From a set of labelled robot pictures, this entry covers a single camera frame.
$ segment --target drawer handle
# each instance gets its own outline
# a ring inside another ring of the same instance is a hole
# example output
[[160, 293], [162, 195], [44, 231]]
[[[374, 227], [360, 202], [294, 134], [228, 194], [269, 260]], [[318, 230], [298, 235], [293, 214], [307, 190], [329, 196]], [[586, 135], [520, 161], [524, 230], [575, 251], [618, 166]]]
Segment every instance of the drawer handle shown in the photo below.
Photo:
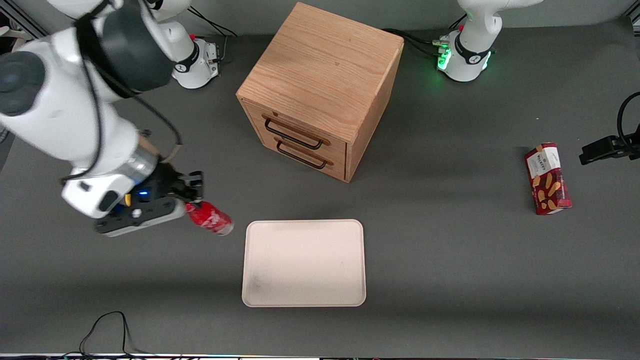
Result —
[[318, 144], [317, 145], [310, 145], [310, 144], [308, 144], [308, 143], [306, 143], [304, 141], [298, 140], [296, 138], [292, 138], [291, 136], [289, 136], [289, 135], [287, 135], [287, 134], [285, 134], [285, 133], [283, 133], [281, 131], [278, 131], [276, 129], [273, 129], [272, 127], [269, 127], [270, 123], [271, 123], [271, 119], [267, 119], [267, 121], [264, 122], [264, 127], [266, 127], [267, 130], [270, 133], [274, 133], [276, 135], [279, 135], [279, 136], [281, 136], [281, 137], [283, 137], [283, 138], [285, 138], [285, 139], [287, 139], [287, 140], [289, 140], [291, 142], [294, 142], [294, 143], [296, 143], [298, 145], [304, 146], [304, 147], [306, 147], [308, 149], [311, 149], [311, 150], [318, 150], [318, 149], [320, 149], [320, 146], [322, 146], [322, 140], [318, 140]]
[[292, 158], [292, 159], [294, 159], [294, 160], [298, 160], [298, 161], [300, 161], [301, 163], [303, 163], [303, 164], [305, 164], [305, 165], [309, 165], [309, 166], [310, 166], [310, 167], [312, 167], [312, 168], [316, 168], [316, 169], [318, 169], [318, 170], [322, 170], [322, 169], [324, 169], [324, 167], [325, 167], [325, 166], [326, 166], [326, 164], [327, 164], [327, 161], [326, 161], [326, 160], [324, 160], [324, 161], [322, 162], [322, 165], [316, 165], [316, 164], [314, 164], [314, 163], [312, 163], [312, 162], [310, 162], [310, 161], [304, 160], [303, 158], [301, 158], [301, 157], [299, 157], [299, 156], [296, 156], [296, 155], [294, 155], [294, 154], [291, 154], [289, 151], [286, 151], [286, 150], [281, 149], [281, 148], [280, 148], [280, 146], [281, 146], [281, 145], [282, 145], [282, 142], [281, 142], [281, 141], [279, 141], [279, 142], [278, 142], [278, 145], [276, 146], [276, 149], [278, 149], [278, 151], [279, 151], [281, 154], [284, 154], [284, 155], [286, 155], [286, 156], [288, 156], [288, 157], [290, 157], [290, 158]]

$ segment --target table surface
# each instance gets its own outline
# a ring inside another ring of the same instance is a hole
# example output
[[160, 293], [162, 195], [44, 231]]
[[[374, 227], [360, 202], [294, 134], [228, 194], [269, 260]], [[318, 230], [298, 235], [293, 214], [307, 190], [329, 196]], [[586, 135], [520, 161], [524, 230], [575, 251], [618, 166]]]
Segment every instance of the table surface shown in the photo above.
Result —
[[[421, 33], [426, 38], [441, 31]], [[203, 170], [207, 199], [236, 230], [186, 218], [117, 238], [60, 198], [69, 165], [16, 140], [0, 173], [0, 352], [67, 352], [122, 310], [153, 352], [333, 357], [640, 357], [640, 163], [583, 167], [638, 90], [628, 20], [505, 29], [473, 83], [406, 47], [388, 109], [351, 184], [263, 148], [234, 94], [269, 37], [230, 39], [222, 77], [144, 98]], [[132, 101], [123, 117], [170, 133]], [[637, 125], [640, 105], [627, 113]], [[557, 142], [574, 208], [534, 214], [523, 154]], [[254, 220], [355, 218], [367, 300], [355, 308], [251, 309], [241, 300]], [[119, 319], [87, 344], [118, 352]]]

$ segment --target plastic tray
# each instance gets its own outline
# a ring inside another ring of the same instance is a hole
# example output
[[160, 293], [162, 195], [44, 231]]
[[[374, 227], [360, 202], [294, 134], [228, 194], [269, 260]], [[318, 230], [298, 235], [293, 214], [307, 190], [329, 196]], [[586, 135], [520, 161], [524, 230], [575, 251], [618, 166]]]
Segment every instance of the plastic tray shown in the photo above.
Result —
[[256, 221], [247, 227], [245, 305], [359, 306], [366, 296], [359, 221]]

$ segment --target black cable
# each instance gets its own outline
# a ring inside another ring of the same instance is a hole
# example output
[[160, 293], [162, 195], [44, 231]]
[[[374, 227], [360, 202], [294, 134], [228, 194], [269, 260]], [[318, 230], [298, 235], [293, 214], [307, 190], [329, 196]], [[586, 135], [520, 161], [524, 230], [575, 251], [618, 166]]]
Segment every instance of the black cable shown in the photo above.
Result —
[[418, 51], [420, 51], [423, 54], [426, 55], [437, 55], [435, 52], [430, 52], [427, 51], [425, 49], [423, 49], [420, 44], [423, 45], [431, 45], [430, 41], [427, 40], [423, 40], [419, 37], [415, 37], [405, 31], [402, 30], [398, 30], [398, 29], [382, 29], [383, 31], [386, 31], [387, 33], [391, 33], [391, 34], [395, 34], [398, 35], [400, 37], [404, 38], [404, 41], [406, 41], [409, 45], [413, 46], [414, 48], [416, 48]]
[[620, 105], [620, 110], [618, 110], [618, 123], [617, 123], [617, 125], [618, 125], [618, 136], [620, 137], [620, 140], [622, 140], [622, 142], [625, 144], [625, 147], [627, 147], [627, 150], [629, 150], [630, 152], [633, 152], [635, 155], [640, 155], [640, 151], [638, 149], [636, 149], [635, 147], [633, 147], [631, 145], [631, 143], [629, 143], [629, 141], [625, 137], [625, 132], [622, 129], [622, 116], [624, 116], [625, 109], [627, 108], [627, 105], [629, 104], [629, 102], [631, 100], [635, 99], [638, 96], [640, 96], [640, 92], [633, 93], [633, 94], [629, 95], [629, 97], [627, 97], [622, 102], [622, 105]]
[[421, 44], [431, 45], [430, 41], [423, 40], [423, 39], [421, 39], [419, 37], [416, 37], [414, 35], [411, 35], [411, 34], [407, 33], [406, 31], [402, 31], [402, 30], [398, 30], [398, 29], [390, 29], [390, 28], [382, 29], [382, 31], [386, 31], [387, 33], [395, 34], [395, 35], [398, 35], [398, 36], [403, 37], [403, 38], [410, 38], [410, 39], [412, 39], [412, 40], [414, 40], [416, 42], [419, 42]]
[[[127, 317], [124, 315], [123, 312], [121, 311], [112, 311], [110, 313], [106, 313], [101, 315], [94, 323], [93, 326], [91, 326], [91, 330], [89, 330], [89, 333], [87, 333], [87, 335], [84, 336], [84, 338], [82, 339], [82, 341], [80, 341], [80, 345], [78, 346], [78, 351], [80, 354], [82, 354], [83, 356], [88, 357], [89, 359], [92, 358], [92, 356], [84, 351], [84, 346], [87, 342], [87, 340], [89, 340], [89, 338], [91, 337], [91, 335], [93, 334], [95, 327], [98, 325], [98, 323], [100, 322], [100, 320], [102, 320], [105, 316], [109, 316], [112, 314], [119, 314], [122, 317], [122, 353], [129, 356], [131, 359], [141, 359], [144, 360], [144, 358], [140, 357], [140, 356], [136, 356], [133, 354], [130, 354], [126, 347], [127, 347], [127, 339], [129, 339], [129, 342], [131, 341], [131, 331], [129, 329], [129, 324], [127, 323]], [[132, 346], [131, 344], [129, 345], [134, 351], [137, 352], [141, 352], [141, 353], [146, 353], [149, 354], [146, 351], [142, 351], [140, 349], [135, 348], [134, 346]]]
[[[97, 357], [100, 360], [102, 359], [108, 359], [108, 360], [121, 360], [121, 359], [133, 359], [132, 357], [128, 356], [127, 354], [122, 354], [122, 355], [112, 355], [112, 356], [105, 356], [105, 355], [91, 355], [92, 358], [93, 357]], [[84, 355], [82, 355], [80, 352], [78, 351], [71, 351], [71, 352], [67, 352], [66, 354], [63, 354], [61, 356], [47, 356], [47, 355], [20, 355], [20, 356], [0, 356], [0, 360], [71, 360], [71, 359], [78, 359], [78, 360], [87, 360], [88, 358]]]
[[213, 26], [213, 28], [214, 28], [218, 33], [220, 33], [220, 35], [222, 35], [222, 36], [224, 36], [224, 37], [226, 37], [226, 36], [227, 36], [227, 34], [225, 34], [224, 32], [222, 32], [222, 30], [221, 30], [219, 27], [217, 27], [217, 25], [215, 25], [213, 22], [211, 22], [211, 21], [207, 20], [205, 17], [203, 17], [203, 16], [201, 16], [201, 15], [197, 14], [197, 13], [196, 13], [196, 12], [194, 12], [192, 9], [189, 9], [189, 12], [190, 12], [190, 13], [192, 13], [193, 15], [196, 15], [197, 17], [201, 18], [202, 20], [204, 20], [204, 21], [208, 22], [208, 23], [209, 23], [209, 25]]
[[466, 14], [466, 13], [465, 13], [464, 15], [462, 15], [462, 16], [460, 17], [460, 19], [458, 19], [458, 20], [454, 21], [454, 22], [453, 22], [453, 24], [449, 25], [449, 29], [453, 29], [453, 28], [455, 28], [456, 26], [458, 26], [458, 24], [459, 24], [462, 20], [464, 20], [464, 19], [465, 19], [465, 17], [467, 17], [467, 14]]
[[137, 101], [139, 104], [141, 104], [142, 106], [144, 106], [148, 111], [150, 111], [151, 113], [153, 113], [155, 116], [157, 116], [160, 120], [162, 120], [162, 122], [169, 127], [169, 129], [171, 129], [171, 132], [173, 133], [174, 137], [175, 137], [175, 144], [178, 146], [182, 145], [182, 135], [180, 135], [180, 131], [175, 127], [175, 125], [173, 125], [173, 123], [171, 122], [171, 120], [169, 120], [168, 118], [166, 118], [160, 111], [158, 111], [158, 109], [156, 109], [155, 107], [153, 107], [151, 104], [149, 104], [147, 101], [143, 100], [141, 97], [138, 96], [138, 94], [136, 94], [135, 92], [133, 92], [133, 90], [131, 90], [130, 88], [128, 88], [127, 86], [121, 84], [118, 80], [116, 80], [113, 76], [109, 75], [109, 73], [102, 69], [101, 67], [94, 65], [95, 69], [100, 73], [101, 76], [105, 77], [107, 80], [109, 80], [112, 84], [114, 84], [118, 89], [120, 89], [121, 91], [123, 91], [125, 94], [127, 94], [128, 96], [131, 96], [135, 101]]
[[60, 179], [62, 185], [64, 185], [67, 181], [78, 179], [80, 177], [89, 174], [98, 163], [98, 159], [100, 159], [100, 155], [102, 154], [102, 113], [100, 112], [100, 101], [98, 100], [98, 94], [95, 91], [95, 86], [93, 84], [93, 80], [91, 79], [91, 75], [89, 75], [89, 69], [86, 66], [87, 59], [82, 59], [82, 70], [84, 72], [84, 76], [86, 77], [87, 82], [89, 83], [89, 92], [91, 93], [91, 98], [93, 99], [93, 107], [95, 108], [95, 116], [96, 116], [96, 133], [98, 136], [98, 141], [96, 145], [95, 154], [93, 155], [93, 159], [91, 160], [91, 165], [89, 167], [75, 175], [67, 175]]
[[221, 29], [227, 30], [229, 33], [231, 33], [232, 35], [234, 35], [235, 37], [238, 37], [238, 34], [236, 34], [235, 32], [233, 32], [232, 30], [225, 28], [224, 26], [220, 25], [220, 24], [216, 24], [215, 22], [207, 19], [204, 15], [202, 15], [202, 13], [200, 11], [198, 11], [198, 9], [196, 9], [193, 6], [189, 7], [189, 12], [191, 12], [192, 14], [195, 14], [196, 16], [198, 16], [199, 18], [201, 18], [202, 20], [208, 22], [209, 24], [211, 24], [212, 26], [217, 26]]
[[629, 16], [629, 17], [630, 17], [630, 16], [631, 16], [631, 14], [632, 14], [634, 11], [636, 11], [636, 10], [638, 9], [638, 7], [639, 7], [639, 6], [640, 6], [640, 3], [639, 3], [639, 4], [636, 4], [636, 5], [634, 6], [634, 8], [633, 8], [633, 9], [631, 9], [631, 10], [627, 11], [627, 16]]

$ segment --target black clamp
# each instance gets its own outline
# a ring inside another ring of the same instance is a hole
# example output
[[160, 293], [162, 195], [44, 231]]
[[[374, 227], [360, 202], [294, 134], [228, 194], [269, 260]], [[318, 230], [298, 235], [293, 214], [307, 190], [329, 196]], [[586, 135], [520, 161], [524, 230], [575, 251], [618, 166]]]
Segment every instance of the black clamp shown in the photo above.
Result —
[[177, 72], [189, 72], [191, 66], [198, 60], [200, 56], [200, 47], [196, 42], [193, 42], [193, 51], [188, 58], [175, 64], [175, 70]]
[[580, 163], [590, 164], [604, 159], [618, 159], [628, 156], [630, 160], [640, 159], [640, 125], [635, 133], [625, 135], [625, 140], [619, 136], [607, 136], [582, 148]]
[[480, 61], [482, 61], [482, 59], [484, 59], [487, 55], [489, 55], [489, 52], [491, 51], [491, 49], [488, 49], [481, 53], [474, 53], [471, 50], [465, 49], [465, 47], [462, 46], [462, 43], [460, 42], [460, 34], [456, 36], [456, 41], [454, 42], [454, 44], [456, 46], [457, 52], [460, 55], [462, 55], [462, 57], [465, 59], [465, 61], [469, 65], [475, 65], [479, 63]]

